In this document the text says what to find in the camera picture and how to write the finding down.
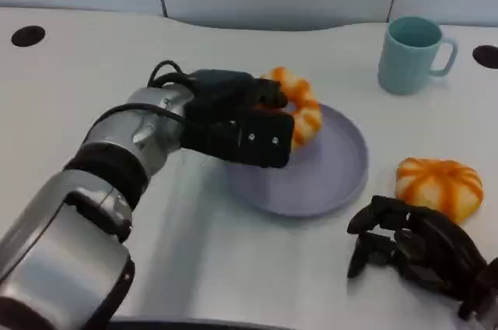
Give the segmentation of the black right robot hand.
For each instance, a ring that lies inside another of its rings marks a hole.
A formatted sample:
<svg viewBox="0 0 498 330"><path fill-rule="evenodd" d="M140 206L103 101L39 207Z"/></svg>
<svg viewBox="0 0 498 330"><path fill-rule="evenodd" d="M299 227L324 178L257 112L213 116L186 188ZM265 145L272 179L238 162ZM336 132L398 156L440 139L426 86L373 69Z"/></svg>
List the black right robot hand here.
<svg viewBox="0 0 498 330"><path fill-rule="evenodd" d="M357 237L347 276L367 265L391 266L425 290L459 302L458 317L497 317L497 261L488 262L470 236L444 214L382 195L349 221Z"/></svg>

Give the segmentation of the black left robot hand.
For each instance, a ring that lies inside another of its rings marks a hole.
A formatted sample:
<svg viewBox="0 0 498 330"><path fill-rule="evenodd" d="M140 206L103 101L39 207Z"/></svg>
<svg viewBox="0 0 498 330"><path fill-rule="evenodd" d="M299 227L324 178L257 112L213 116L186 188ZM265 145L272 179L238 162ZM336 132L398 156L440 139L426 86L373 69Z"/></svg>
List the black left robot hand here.
<svg viewBox="0 0 498 330"><path fill-rule="evenodd" d="M188 75L194 97L184 106L190 121L214 123L263 107L283 108L288 98L278 81L242 71L200 69Z"/></svg>

